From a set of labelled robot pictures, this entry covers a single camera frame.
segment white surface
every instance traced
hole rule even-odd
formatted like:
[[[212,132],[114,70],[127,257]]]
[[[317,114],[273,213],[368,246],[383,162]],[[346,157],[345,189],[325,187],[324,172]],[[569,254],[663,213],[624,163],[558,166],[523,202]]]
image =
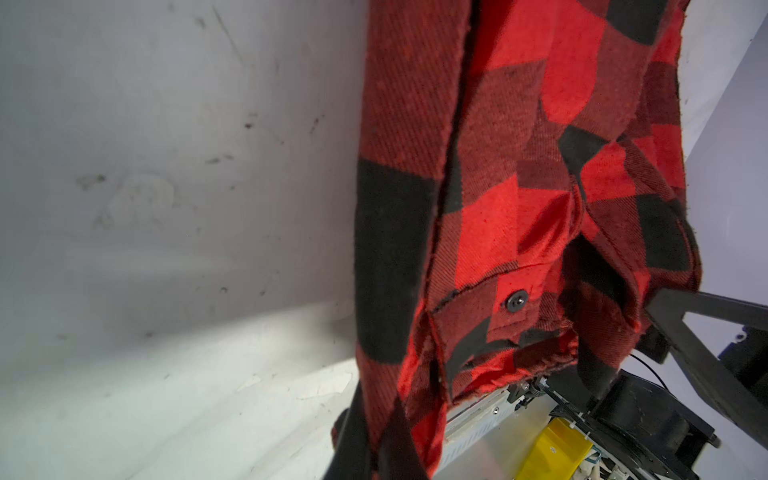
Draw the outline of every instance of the white surface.
[[[766,13],[768,0],[691,0],[688,5],[678,69],[686,157]]]
[[[764,7],[694,0],[684,119]],[[0,1],[0,478],[322,475],[365,26],[363,0]]]
[[[435,480],[510,480],[522,467],[557,404],[548,396],[513,412],[466,452],[435,474]]]
[[[445,439],[442,444],[442,457],[438,472],[447,468],[462,453],[470,449],[486,433],[504,422],[508,416],[515,413],[515,407],[523,397],[514,402],[507,401],[509,392],[499,389],[486,395],[463,411],[455,418],[449,412],[448,424],[445,426]]]

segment metal bracket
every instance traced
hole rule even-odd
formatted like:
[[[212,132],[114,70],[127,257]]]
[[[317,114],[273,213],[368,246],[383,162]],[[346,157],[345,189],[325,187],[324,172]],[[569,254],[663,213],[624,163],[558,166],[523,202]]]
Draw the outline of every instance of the metal bracket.
[[[691,312],[768,331],[768,306],[662,289],[645,310],[701,399],[768,449],[768,409],[683,322],[683,315]]]

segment black cable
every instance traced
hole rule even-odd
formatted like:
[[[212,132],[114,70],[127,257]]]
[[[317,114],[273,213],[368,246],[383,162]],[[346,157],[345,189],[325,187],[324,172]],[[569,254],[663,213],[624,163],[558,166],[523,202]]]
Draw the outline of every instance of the black cable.
[[[565,399],[561,397],[559,393],[550,389],[546,385],[542,385],[541,383],[539,383],[538,388],[544,390],[547,393],[547,395],[549,395],[559,406],[563,407],[565,412],[571,417],[571,420],[574,421],[576,426],[578,426],[578,428],[581,429],[581,431],[584,432],[585,435],[589,435],[592,429],[589,427],[589,425],[587,425],[587,423],[584,421],[583,418],[581,418],[576,412],[574,412],[571,409],[570,406],[568,406],[568,402],[566,402]]]
[[[656,370],[651,368],[651,366],[648,365],[646,362],[644,362],[642,358],[640,358],[639,356],[635,355],[634,353],[630,353],[629,356],[632,357],[633,359],[637,360],[638,362],[642,363],[643,365],[645,365],[645,368],[649,369],[650,372],[653,373],[656,376],[656,378],[659,380],[659,382],[661,382],[661,386],[663,386],[664,389],[667,390],[668,392],[670,391],[669,388],[667,387],[667,384],[664,383],[664,381],[661,379],[659,374],[656,373]]]

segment yellow component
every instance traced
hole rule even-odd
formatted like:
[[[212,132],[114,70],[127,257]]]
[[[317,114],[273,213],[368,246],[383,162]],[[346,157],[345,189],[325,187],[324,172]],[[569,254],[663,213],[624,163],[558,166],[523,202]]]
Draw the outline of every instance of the yellow component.
[[[541,432],[515,480],[569,480],[592,448],[584,434],[563,419]]]

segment red fabric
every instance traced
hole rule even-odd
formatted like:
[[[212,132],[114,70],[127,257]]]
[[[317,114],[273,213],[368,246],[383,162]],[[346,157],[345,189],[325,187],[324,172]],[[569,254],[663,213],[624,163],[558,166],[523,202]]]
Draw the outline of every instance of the red fabric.
[[[599,394],[653,292],[698,288],[686,4],[371,1],[356,302],[374,469],[399,406],[431,474],[463,399],[577,360]]]

